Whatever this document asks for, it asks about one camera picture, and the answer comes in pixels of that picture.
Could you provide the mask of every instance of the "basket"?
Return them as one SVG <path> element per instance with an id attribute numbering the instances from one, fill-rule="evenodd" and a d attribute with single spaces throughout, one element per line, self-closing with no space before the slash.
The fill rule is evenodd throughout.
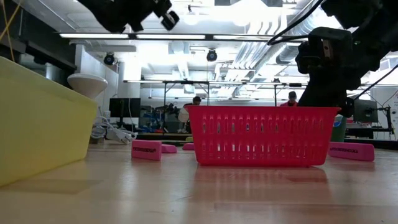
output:
<path id="1" fill-rule="evenodd" d="M 189 106 L 197 161 L 206 166 L 325 163 L 339 108 Z"/>

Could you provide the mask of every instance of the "ceiling light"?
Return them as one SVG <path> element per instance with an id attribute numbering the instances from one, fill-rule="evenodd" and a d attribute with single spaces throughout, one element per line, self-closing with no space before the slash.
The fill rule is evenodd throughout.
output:
<path id="1" fill-rule="evenodd" d="M 60 34 L 62 38 L 68 39 L 128 39 L 128 34 Z"/>
<path id="2" fill-rule="evenodd" d="M 164 97 L 148 97 L 148 99 L 163 100 Z M 166 97 L 167 100 L 183 100 L 184 97 Z"/>
<path id="3" fill-rule="evenodd" d="M 163 81 L 151 81 L 151 80 L 126 80 L 128 83 L 163 83 Z"/>
<path id="4" fill-rule="evenodd" d="M 300 44 L 301 43 L 290 43 L 290 42 L 286 43 L 286 45 L 292 46 L 292 47 L 298 47 L 298 46 L 300 46 Z"/>
<path id="5" fill-rule="evenodd" d="M 242 85 L 243 82 L 209 82 L 209 84 L 221 84 L 221 85 Z"/>
<path id="6" fill-rule="evenodd" d="M 252 40 L 268 41 L 272 38 L 270 35 L 214 35 L 215 40 Z"/>
<path id="7" fill-rule="evenodd" d="M 248 82 L 248 85 L 275 85 L 275 83 L 256 83 L 256 82 Z"/>
<path id="8" fill-rule="evenodd" d="M 137 39 L 204 40 L 205 37 L 191 34 L 137 34 Z"/>

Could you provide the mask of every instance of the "man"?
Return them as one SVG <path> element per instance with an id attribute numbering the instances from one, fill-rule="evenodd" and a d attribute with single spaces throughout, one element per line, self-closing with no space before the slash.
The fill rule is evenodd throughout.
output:
<path id="1" fill-rule="evenodd" d="M 187 109 L 186 106 L 192 106 L 192 105 L 198 106 L 198 105 L 200 105 L 200 103 L 201 103 L 201 98 L 199 96 L 195 96 L 192 99 L 192 103 L 187 103 L 186 105 L 183 106 L 183 108 L 184 108 L 184 110 L 186 110 Z M 191 122 L 189 120 L 185 123 L 185 129 L 187 130 L 188 133 L 192 133 Z"/>
<path id="2" fill-rule="evenodd" d="M 291 91 L 291 92 L 289 93 L 289 100 L 288 100 L 288 102 L 282 103 L 280 106 L 297 106 L 296 99 L 297 99 L 296 92 Z"/>
<path id="3" fill-rule="evenodd" d="M 187 103 L 186 105 L 184 105 L 184 107 L 185 106 L 191 106 L 191 105 L 200 105 L 200 103 L 201 103 L 201 98 L 199 96 L 195 96 L 192 99 L 192 103 Z"/>

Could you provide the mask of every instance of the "yellow bin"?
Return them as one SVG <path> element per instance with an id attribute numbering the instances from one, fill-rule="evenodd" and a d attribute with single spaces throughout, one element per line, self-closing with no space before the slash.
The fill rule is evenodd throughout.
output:
<path id="1" fill-rule="evenodd" d="M 86 156 L 96 103 L 0 57 L 0 186 Z"/>

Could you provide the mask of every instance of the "pink eraser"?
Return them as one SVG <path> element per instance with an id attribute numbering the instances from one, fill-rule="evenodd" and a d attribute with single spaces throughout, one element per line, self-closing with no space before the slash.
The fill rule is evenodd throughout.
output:
<path id="1" fill-rule="evenodd" d="M 163 153 L 177 153 L 177 147 L 168 144 L 162 144 Z"/>
<path id="2" fill-rule="evenodd" d="M 193 143 L 186 143 L 184 146 L 182 146 L 182 150 L 195 150 L 195 147 Z"/>
<path id="3" fill-rule="evenodd" d="M 358 161 L 374 161 L 374 146 L 372 144 L 331 142 L 329 156 Z"/>
<path id="4" fill-rule="evenodd" d="M 133 140 L 131 157 L 159 161 L 162 158 L 162 142 Z"/>

